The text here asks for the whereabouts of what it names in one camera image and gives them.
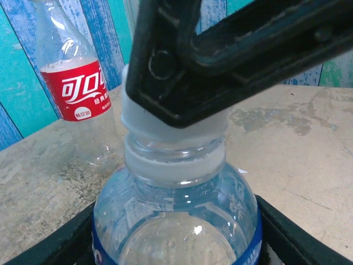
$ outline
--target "coca-cola bottle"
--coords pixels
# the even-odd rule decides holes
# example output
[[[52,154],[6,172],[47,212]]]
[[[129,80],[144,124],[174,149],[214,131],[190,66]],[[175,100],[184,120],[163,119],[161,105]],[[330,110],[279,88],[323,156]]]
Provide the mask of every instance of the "coca-cola bottle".
[[[97,53],[58,0],[33,0],[36,63],[81,159],[110,174],[121,159],[113,108]]]

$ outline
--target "white bottle cap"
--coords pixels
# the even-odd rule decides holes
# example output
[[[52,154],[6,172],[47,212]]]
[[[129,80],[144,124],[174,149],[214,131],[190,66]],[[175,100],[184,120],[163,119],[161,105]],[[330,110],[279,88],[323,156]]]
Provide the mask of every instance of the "white bottle cap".
[[[227,129],[228,109],[184,129],[171,127],[143,109],[126,94],[125,83],[128,65],[122,72],[121,120],[129,132],[137,138],[164,144],[178,145],[181,149],[207,145],[222,137]],[[206,156],[192,161],[170,163],[149,160],[134,152],[125,141],[125,163],[135,174],[157,182],[187,182],[215,171],[225,158],[224,140]]]

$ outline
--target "red bottle label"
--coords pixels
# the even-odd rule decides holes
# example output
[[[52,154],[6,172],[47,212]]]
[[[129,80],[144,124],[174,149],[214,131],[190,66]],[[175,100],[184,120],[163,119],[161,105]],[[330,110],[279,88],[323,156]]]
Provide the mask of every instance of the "red bottle label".
[[[70,70],[41,74],[64,120],[90,119],[111,106],[98,60]]]

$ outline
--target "water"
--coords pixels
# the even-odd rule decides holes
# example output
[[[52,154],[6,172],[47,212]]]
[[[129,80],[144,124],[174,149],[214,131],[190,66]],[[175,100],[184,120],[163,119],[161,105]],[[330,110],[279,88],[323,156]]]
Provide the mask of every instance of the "water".
[[[121,168],[94,208],[96,264],[256,264],[258,221],[254,194],[227,163],[187,188],[154,187]]]

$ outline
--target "painted wood wall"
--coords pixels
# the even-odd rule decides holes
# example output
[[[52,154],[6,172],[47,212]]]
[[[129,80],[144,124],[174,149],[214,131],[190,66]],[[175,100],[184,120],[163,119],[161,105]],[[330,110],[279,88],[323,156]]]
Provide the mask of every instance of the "painted wood wall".
[[[94,45],[108,89],[121,83],[129,62],[131,27],[139,0],[60,0],[70,20]],[[197,31],[203,31],[251,0],[204,0]],[[36,16],[30,0],[0,0],[0,150],[58,119],[58,111],[35,64]],[[312,68],[286,84],[353,87],[353,52]]]

